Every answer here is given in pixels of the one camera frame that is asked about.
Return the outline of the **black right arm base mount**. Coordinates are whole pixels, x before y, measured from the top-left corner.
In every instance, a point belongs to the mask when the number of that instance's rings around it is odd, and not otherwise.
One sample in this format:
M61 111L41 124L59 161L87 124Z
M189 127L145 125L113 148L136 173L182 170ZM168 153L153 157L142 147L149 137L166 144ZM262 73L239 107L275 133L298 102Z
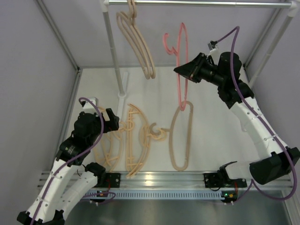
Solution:
M243 179L230 179L227 175L217 172L205 173L204 175L205 187L213 191L218 191L221 188L246 188L247 182Z

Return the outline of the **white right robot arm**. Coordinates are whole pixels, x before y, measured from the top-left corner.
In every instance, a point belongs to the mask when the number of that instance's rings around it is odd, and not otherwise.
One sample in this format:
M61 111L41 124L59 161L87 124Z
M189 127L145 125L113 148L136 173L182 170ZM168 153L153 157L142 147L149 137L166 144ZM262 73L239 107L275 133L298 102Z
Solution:
M216 85L220 99L240 120L258 152L257 161L233 161L221 166L218 181L223 186L231 185L236 179L254 179L264 185L292 171L285 151L293 164L300 158L298 148L289 148L268 122L262 123L265 117L254 93L239 79L241 66L237 54L231 56L230 52L224 52L218 64L214 64L211 56L199 53L192 61L174 69L175 73L194 83L205 80Z

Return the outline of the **pink plastic hanger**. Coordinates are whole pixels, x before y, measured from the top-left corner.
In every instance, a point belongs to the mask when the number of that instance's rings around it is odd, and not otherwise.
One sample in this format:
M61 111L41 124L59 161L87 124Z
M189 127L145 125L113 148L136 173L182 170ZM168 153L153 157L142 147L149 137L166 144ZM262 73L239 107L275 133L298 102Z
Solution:
M181 37L184 33L185 37L185 60L188 62L188 32L185 24L182 22L180 24L179 34L177 37L177 45L176 47L169 48L167 44L167 39L169 37L168 33L163 35L163 46L168 55L174 55L176 57L176 67L180 65L180 46L181 46ZM184 98L181 98L181 84L180 84L180 75L177 74L177 92L178 92L178 103L181 111L184 111L187 104L187 96L188 96L188 79L185 79L184 86Z

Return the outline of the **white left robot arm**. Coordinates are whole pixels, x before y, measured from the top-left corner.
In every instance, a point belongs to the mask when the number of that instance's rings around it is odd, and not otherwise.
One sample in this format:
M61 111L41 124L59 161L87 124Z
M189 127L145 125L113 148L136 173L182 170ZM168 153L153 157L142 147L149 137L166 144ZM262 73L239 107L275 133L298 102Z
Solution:
M67 187L73 174L88 156L102 132L119 129L119 117L107 108L109 120L96 112L80 112L71 136L61 145L51 173L34 203L19 213L17 221L23 225L63 225L83 196L93 187L108 187L109 173L96 162L85 166L79 179Z

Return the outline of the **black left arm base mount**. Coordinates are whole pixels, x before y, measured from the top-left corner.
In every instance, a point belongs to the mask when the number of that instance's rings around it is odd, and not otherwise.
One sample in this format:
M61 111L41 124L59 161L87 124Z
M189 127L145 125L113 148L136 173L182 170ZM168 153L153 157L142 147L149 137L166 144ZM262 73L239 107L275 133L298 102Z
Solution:
M119 188L121 181L120 173L105 173L100 178L98 178L96 188Z

